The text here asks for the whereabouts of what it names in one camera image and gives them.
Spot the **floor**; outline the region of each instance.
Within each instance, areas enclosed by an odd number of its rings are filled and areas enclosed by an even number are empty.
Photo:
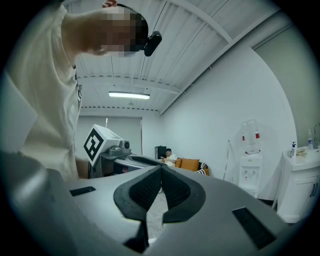
[[[146,214],[146,225],[149,240],[158,238],[162,232],[162,217],[168,211],[165,193],[161,192],[155,198],[151,208]]]

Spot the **ceiling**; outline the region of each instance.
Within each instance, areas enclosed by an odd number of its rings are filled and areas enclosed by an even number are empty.
[[[101,8],[103,0],[66,0],[70,13]],[[82,54],[76,62],[82,108],[162,114],[192,82],[248,32],[279,11],[268,0],[119,0],[147,20],[162,42],[151,57]],[[149,100],[109,97],[109,91],[150,94]]]

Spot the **fluorescent light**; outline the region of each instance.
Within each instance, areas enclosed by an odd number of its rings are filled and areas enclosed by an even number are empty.
[[[150,95],[144,93],[133,93],[133,92],[121,92],[121,91],[109,91],[110,97],[120,97],[120,98],[133,98],[133,99],[143,99],[149,100]]]

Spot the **person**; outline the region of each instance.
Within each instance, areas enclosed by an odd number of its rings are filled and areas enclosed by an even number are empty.
[[[166,158],[161,156],[162,161],[167,164],[168,166],[175,166],[175,163],[177,161],[177,156],[175,154],[172,154],[171,148],[167,148],[165,151]]]
[[[148,24],[139,13],[115,0],[102,7],[71,14],[60,2],[50,4],[27,26],[5,68],[37,113],[21,153],[58,170],[64,181],[87,179],[89,169],[89,161],[75,154],[82,100],[77,57],[131,54],[148,40]]]

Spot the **person sitting on sofa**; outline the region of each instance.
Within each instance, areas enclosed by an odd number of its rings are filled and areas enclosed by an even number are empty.
[[[167,148],[165,151],[166,158],[161,156],[162,161],[167,164],[168,166],[175,166],[175,163],[177,161],[176,154],[172,154],[171,148]]]

